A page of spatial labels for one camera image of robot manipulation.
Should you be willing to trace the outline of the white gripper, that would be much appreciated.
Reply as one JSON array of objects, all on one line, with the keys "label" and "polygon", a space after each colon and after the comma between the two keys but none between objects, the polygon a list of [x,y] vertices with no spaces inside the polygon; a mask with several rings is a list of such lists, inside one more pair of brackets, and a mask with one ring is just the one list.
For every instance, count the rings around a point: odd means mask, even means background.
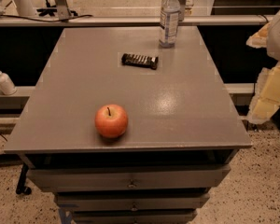
[{"label": "white gripper", "polygon": [[267,54],[279,61],[274,68],[261,70],[249,105],[247,120],[252,124],[262,124],[280,108],[280,10],[271,24],[262,26],[247,39],[246,44],[255,49],[267,47]]}]

